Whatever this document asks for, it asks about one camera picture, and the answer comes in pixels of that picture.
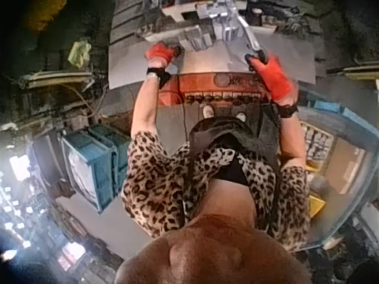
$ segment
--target black wristband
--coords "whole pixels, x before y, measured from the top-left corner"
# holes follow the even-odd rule
[[[295,112],[298,112],[297,104],[293,105],[277,105],[278,112],[281,118],[290,118]]]
[[[155,73],[158,78],[160,79],[159,81],[159,89],[162,89],[162,87],[165,85],[165,83],[171,78],[171,74],[165,71],[165,68],[147,68],[146,74],[149,73]]]

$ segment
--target workshop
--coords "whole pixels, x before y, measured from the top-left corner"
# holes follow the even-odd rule
[[[7,5],[1,283],[377,283],[375,0]]]

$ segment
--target blue plastic bin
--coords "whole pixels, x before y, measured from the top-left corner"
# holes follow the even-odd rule
[[[61,143],[71,185],[97,209],[98,213],[101,213],[114,199],[112,157],[115,155],[115,149],[100,143],[84,131],[64,136]],[[88,166],[88,172],[84,177],[78,177],[79,175],[73,172],[69,160],[70,153],[77,155]],[[77,180],[85,180],[88,184],[91,175],[94,186],[80,187]]]
[[[126,178],[126,169],[128,166],[127,151],[130,137],[101,124],[90,126],[88,132],[102,144],[105,144],[109,148],[113,147],[116,149],[116,155],[113,156],[113,176],[116,182],[114,194],[118,195]]]

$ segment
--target hand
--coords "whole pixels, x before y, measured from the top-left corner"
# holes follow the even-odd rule
[[[156,43],[145,53],[145,56],[148,67],[166,68],[174,56],[174,50],[163,43]]]
[[[282,105],[288,104],[288,102],[292,102],[292,104],[295,102],[295,98],[291,98],[294,96],[295,88],[283,73],[276,55],[270,53],[267,64],[263,64],[253,56],[246,55],[245,59],[261,76],[276,103]]]

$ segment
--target leopard print shirt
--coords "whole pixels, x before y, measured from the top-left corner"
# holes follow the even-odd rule
[[[272,208],[275,174],[263,157],[210,147],[195,157],[192,185],[184,192],[189,153],[189,145],[185,143],[170,157],[158,136],[144,131],[138,132],[129,145],[129,166],[121,198],[126,211],[151,237],[179,229],[183,212],[185,222],[190,221],[212,177],[235,154],[255,202],[256,224],[266,219]],[[295,250],[305,243],[309,230],[309,188],[301,167],[287,167],[281,170],[281,175],[272,230],[285,249]]]

